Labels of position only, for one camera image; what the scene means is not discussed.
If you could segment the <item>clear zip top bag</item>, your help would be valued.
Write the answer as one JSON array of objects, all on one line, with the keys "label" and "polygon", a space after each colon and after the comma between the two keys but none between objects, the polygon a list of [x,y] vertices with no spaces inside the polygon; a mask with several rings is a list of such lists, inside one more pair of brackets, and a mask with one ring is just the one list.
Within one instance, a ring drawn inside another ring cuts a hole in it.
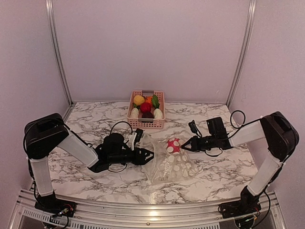
[{"label": "clear zip top bag", "polygon": [[149,185],[184,181],[198,173],[196,165],[185,150],[181,148],[180,153],[169,154],[166,144],[167,142],[162,144],[148,134],[145,134],[140,141],[141,148],[154,152],[154,159],[142,166]]}]

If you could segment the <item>dark purple fake beet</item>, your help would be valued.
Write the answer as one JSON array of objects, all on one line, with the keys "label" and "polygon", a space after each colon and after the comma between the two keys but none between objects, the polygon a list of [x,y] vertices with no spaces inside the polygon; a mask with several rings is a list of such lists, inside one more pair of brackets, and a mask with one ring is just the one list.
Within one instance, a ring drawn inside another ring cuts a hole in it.
[{"label": "dark purple fake beet", "polygon": [[154,118],[153,114],[151,112],[145,112],[142,114],[142,118]]}]

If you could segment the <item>red fake apple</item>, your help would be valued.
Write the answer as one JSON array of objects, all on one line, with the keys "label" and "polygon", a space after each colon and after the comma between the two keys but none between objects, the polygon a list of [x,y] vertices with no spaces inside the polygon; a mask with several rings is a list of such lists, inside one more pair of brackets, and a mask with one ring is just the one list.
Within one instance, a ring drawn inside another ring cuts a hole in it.
[{"label": "red fake apple", "polygon": [[142,113],[151,112],[151,110],[152,110],[152,106],[150,103],[144,102],[143,104],[140,105],[140,111]]}]

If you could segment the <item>green fake leafy vegetable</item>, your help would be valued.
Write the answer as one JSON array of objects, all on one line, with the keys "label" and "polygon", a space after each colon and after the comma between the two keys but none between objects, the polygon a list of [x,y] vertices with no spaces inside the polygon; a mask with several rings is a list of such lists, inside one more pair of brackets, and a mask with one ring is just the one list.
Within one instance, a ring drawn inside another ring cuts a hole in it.
[{"label": "green fake leafy vegetable", "polygon": [[152,105],[154,108],[160,107],[158,96],[156,96],[155,94],[152,96]]}]

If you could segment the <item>yellow fake lemon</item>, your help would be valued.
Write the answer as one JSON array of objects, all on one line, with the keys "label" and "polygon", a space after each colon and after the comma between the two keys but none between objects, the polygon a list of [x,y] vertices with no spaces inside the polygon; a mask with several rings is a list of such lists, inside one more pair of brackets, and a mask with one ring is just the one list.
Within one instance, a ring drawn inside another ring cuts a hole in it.
[{"label": "yellow fake lemon", "polygon": [[133,103],[136,106],[140,106],[141,104],[143,104],[145,102],[145,98],[142,95],[137,94],[134,98],[133,98]]}]

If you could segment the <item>orange fake orange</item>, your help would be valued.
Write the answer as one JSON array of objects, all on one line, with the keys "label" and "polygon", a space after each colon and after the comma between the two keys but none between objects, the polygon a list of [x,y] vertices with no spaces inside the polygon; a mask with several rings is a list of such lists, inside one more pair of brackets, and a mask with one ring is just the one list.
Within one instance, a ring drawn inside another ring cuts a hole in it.
[{"label": "orange fake orange", "polygon": [[145,102],[151,104],[152,103],[152,98],[153,98],[152,96],[145,97]]}]

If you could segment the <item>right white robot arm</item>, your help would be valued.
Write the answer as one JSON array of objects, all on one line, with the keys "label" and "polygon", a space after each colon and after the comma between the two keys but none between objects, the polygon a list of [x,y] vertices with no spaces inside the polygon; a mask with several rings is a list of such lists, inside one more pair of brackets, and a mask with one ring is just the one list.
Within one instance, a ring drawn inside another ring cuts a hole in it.
[{"label": "right white robot arm", "polygon": [[214,148],[225,151],[254,143],[264,143],[266,147],[264,160],[253,179],[241,191],[240,199],[220,205],[224,213],[237,211],[245,214],[254,209],[259,197],[278,177],[299,143],[299,134],[279,111],[242,124],[233,133],[227,132],[221,117],[208,119],[206,123],[209,132],[206,136],[199,132],[194,121],[189,123],[195,135],[182,145],[182,149],[206,153]]}]

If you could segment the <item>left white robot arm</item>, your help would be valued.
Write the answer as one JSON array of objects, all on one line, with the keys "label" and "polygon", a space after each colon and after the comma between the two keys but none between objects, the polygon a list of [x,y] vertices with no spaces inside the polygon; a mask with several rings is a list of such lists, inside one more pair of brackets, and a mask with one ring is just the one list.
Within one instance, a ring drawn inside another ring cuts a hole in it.
[{"label": "left white robot arm", "polygon": [[23,149],[27,155],[30,176],[34,182],[35,208],[56,215],[73,213],[76,204],[56,198],[51,183],[48,157],[59,148],[79,160],[91,172],[100,173],[111,165],[146,165],[154,158],[154,152],[136,146],[143,130],[131,131],[129,140],[110,132],[97,147],[86,143],[54,113],[26,124]]}]

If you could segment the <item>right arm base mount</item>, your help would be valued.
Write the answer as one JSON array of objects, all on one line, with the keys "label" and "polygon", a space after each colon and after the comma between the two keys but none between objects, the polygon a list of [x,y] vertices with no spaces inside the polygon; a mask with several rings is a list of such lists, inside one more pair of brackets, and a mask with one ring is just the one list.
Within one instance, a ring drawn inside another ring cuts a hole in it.
[{"label": "right arm base mount", "polygon": [[260,202],[255,202],[249,206],[242,206],[240,200],[222,203],[218,206],[218,211],[224,219],[238,217],[250,213],[259,212],[261,210]]}]

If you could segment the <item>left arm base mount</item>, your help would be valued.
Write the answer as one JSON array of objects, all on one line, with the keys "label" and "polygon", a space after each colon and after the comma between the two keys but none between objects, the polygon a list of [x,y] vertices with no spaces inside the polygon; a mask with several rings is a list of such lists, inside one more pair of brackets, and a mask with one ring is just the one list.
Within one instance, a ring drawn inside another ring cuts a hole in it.
[{"label": "left arm base mount", "polygon": [[52,217],[73,217],[76,210],[76,203],[72,201],[62,200],[62,199],[48,199],[48,200],[39,200],[35,203],[35,208],[49,212],[52,214]]}]

